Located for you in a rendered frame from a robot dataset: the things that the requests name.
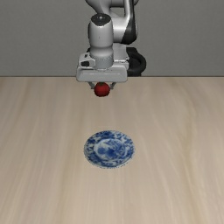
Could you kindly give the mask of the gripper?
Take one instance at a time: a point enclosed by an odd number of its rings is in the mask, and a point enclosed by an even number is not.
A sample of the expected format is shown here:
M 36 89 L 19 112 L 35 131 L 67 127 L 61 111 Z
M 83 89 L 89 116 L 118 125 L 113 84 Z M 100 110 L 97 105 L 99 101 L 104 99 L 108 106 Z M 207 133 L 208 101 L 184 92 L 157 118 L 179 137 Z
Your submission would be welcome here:
M 76 80 L 88 82 L 90 89 L 95 89 L 93 82 L 112 82 L 109 88 L 114 89 L 117 82 L 125 82 L 127 79 L 127 63 L 114 62 L 109 68 L 97 69 L 95 59 L 92 59 L 88 52 L 79 57 Z

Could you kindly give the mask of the red tomato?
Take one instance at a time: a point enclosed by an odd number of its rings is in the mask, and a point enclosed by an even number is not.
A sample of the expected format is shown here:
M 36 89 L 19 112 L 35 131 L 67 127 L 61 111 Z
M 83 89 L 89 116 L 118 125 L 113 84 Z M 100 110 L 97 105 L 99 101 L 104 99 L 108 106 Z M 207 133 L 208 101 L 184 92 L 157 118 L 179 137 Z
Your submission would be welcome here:
M 109 92 L 110 92 L 110 87 L 105 82 L 98 82 L 94 86 L 94 93 L 98 97 L 105 97 L 109 94 Z

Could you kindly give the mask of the blue and white plate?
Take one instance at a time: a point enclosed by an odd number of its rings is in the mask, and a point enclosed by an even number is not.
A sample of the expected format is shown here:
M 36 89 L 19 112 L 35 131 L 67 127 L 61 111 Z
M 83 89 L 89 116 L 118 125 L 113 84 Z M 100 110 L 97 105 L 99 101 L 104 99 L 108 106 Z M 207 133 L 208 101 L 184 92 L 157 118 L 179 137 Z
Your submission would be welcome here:
M 93 134 L 84 144 L 87 161 L 102 169 L 120 168 L 135 155 L 132 139 L 117 130 L 104 130 Z

